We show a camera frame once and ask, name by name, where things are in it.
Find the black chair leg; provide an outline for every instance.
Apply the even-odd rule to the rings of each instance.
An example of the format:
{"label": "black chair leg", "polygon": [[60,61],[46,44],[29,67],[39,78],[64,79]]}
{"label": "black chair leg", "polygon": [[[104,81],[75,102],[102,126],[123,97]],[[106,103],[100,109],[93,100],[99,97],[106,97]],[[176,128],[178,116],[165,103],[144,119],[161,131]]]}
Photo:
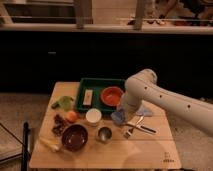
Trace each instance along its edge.
{"label": "black chair leg", "polygon": [[23,144],[22,144],[22,159],[21,159],[21,171],[27,171],[28,169],[28,135],[29,135],[29,124],[24,123],[23,126]]}

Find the tiled floor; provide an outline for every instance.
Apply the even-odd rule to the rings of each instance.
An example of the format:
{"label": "tiled floor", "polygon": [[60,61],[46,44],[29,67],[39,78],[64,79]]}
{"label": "tiled floor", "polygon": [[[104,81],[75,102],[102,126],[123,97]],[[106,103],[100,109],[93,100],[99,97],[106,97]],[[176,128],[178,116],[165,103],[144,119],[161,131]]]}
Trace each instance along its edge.
{"label": "tiled floor", "polygon": [[[19,139],[25,121],[37,135],[50,95],[0,93],[0,121]],[[213,138],[193,128],[182,119],[167,114],[183,168],[212,171]],[[20,147],[20,144],[0,128],[0,152]],[[0,164],[2,171],[19,171],[20,160]]]}

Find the fork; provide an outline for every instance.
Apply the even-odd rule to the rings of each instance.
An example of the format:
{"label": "fork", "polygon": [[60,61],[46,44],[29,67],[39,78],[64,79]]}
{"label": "fork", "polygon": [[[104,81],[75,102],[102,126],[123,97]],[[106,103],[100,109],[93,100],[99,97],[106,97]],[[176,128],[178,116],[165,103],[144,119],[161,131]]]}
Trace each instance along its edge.
{"label": "fork", "polygon": [[143,120],[144,116],[142,115],[138,121],[135,123],[135,125],[133,127],[131,127],[130,129],[128,129],[125,133],[124,133],[124,137],[126,139],[128,139],[132,134],[133,134],[133,131],[135,129],[135,127]]}

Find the orange bowl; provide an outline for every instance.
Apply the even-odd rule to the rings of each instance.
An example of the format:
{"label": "orange bowl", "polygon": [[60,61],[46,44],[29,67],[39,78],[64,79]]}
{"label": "orange bowl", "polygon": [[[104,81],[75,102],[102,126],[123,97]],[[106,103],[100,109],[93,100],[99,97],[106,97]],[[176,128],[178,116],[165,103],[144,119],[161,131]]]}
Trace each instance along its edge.
{"label": "orange bowl", "polygon": [[120,102],[123,93],[124,92],[120,87],[107,87],[101,92],[101,101],[107,106],[115,107]]}

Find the dark red bowl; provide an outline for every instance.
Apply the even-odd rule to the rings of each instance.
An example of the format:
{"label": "dark red bowl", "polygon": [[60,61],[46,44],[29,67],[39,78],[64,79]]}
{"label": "dark red bowl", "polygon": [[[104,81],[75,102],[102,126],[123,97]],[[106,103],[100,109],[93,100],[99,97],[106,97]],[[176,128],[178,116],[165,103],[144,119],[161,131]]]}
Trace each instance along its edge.
{"label": "dark red bowl", "polygon": [[107,106],[115,107],[120,102],[123,93],[120,87],[107,87],[101,92],[101,101]]}
{"label": "dark red bowl", "polygon": [[82,125],[71,125],[62,134],[62,145],[70,151],[80,150],[88,140],[88,132]]}

